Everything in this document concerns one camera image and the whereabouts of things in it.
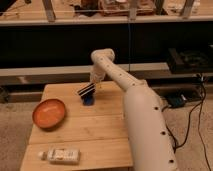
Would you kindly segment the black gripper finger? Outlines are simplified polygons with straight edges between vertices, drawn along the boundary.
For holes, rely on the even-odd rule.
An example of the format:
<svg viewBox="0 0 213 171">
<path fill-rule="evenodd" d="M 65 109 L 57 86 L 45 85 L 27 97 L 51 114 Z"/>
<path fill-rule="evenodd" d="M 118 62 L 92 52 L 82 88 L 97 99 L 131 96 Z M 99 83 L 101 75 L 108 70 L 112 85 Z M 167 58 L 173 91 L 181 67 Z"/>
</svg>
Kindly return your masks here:
<svg viewBox="0 0 213 171">
<path fill-rule="evenodd" d="M 85 98 L 86 96 L 89 96 L 89 95 L 93 94 L 94 92 L 95 92 L 95 88 L 94 88 L 94 87 L 93 87 L 93 88 L 90 88 L 90 89 L 88 89 L 88 90 L 83 91 L 83 92 L 80 94 L 80 97 L 81 97 L 81 98 Z"/>
<path fill-rule="evenodd" d="M 88 90 L 90 90 L 90 89 L 92 89 L 92 88 L 94 88 L 94 83 L 88 84 L 86 87 L 84 87 L 84 88 L 78 90 L 77 93 L 78 93 L 78 95 L 82 95 L 82 94 L 84 94 L 86 91 L 88 91 Z"/>
</svg>

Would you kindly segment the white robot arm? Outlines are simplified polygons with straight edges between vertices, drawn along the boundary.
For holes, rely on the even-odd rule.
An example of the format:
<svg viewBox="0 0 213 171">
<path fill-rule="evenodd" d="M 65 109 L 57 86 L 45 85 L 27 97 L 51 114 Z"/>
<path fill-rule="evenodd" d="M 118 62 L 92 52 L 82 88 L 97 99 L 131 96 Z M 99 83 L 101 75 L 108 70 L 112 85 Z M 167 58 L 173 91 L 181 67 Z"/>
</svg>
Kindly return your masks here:
<svg viewBox="0 0 213 171">
<path fill-rule="evenodd" d="M 123 111 L 134 171 L 180 171 L 162 115 L 163 103 L 145 80 L 139 80 L 114 64 L 112 49 L 91 53 L 90 84 L 78 91 L 84 103 L 96 85 L 108 75 L 123 91 Z"/>
</svg>

